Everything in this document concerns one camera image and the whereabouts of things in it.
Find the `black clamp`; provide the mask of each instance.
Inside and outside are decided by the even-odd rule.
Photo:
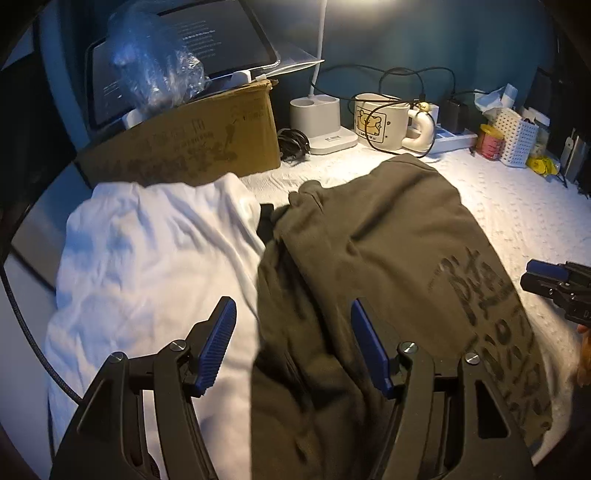
[[[50,480],[154,480],[142,390],[153,390],[158,434],[171,480],[216,480],[191,402],[211,387],[236,325],[236,304],[222,297],[185,340],[155,355],[109,355],[61,441]]]
[[[573,262],[551,264],[530,260],[521,288],[551,299],[571,322],[591,328],[591,268]]]
[[[351,323],[374,387],[394,406],[371,480],[535,478],[519,428],[475,352],[435,360],[363,299],[353,302]]]

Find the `white mug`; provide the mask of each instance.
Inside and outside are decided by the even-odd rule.
[[[395,102],[399,99],[376,93],[361,93],[355,99],[355,133],[359,135],[361,143],[369,145],[365,136],[367,133],[371,144],[382,150],[394,151],[404,147],[426,152],[429,149],[435,129],[427,113],[411,110],[408,103],[384,106],[372,113],[376,108],[386,105],[375,100]],[[409,118],[416,121],[421,132],[417,138],[407,137]]]

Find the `black fabric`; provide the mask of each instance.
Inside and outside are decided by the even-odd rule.
[[[267,242],[270,242],[273,239],[273,223],[271,221],[271,216],[274,211],[275,207],[272,203],[261,203],[261,218],[256,227],[256,234],[264,244],[267,244]]]

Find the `plastic bag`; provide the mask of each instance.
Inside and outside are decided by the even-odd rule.
[[[182,3],[128,2],[109,18],[111,65],[128,100],[145,116],[188,102],[209,81],[203,63],[158,16]]]

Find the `white towel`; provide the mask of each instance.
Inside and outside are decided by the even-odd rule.
[[[58,312],[45,344],[53,367],[83,396],[111,352],[156,353],[206,320],[221,296],[233,298],[238,318],[217,380],[193,401],[223,480],[251,477],[259,216],[260,205],[233,174],[197,188],[98,185],[68,220]],[[148,449],[165,478],[151,392],[144,406]],[[50,382],[50,407],[61,441],[76,405]]]

